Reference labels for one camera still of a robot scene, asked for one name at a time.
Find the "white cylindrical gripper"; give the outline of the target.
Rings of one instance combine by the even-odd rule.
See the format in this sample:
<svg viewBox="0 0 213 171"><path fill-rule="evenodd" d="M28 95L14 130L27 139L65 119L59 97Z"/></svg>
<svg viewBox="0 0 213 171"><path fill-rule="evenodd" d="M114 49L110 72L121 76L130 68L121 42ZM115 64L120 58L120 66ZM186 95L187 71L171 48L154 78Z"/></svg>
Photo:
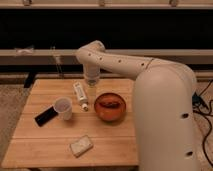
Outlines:
<svg viewBox="0 0 213 171"><path fill-rule="evenodd" d="M84 79L89 86L95 86L100 79L100 68L96 65L83 65Z"/></svg>

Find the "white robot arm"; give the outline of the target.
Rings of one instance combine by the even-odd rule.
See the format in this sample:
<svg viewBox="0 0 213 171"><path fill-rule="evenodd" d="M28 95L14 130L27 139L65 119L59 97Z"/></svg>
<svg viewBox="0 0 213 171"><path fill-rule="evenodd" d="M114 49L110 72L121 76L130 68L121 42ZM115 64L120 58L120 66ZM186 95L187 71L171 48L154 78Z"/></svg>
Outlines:
<svg viewBox="0 0 213 171"><path fill-rule="evenodd" d="M97 82L102 69L134 81L139 171L200 171L192 107L197 80L192 69L153 57L109 54L100 41L79 48L76 57L88 84Z"/></svg>

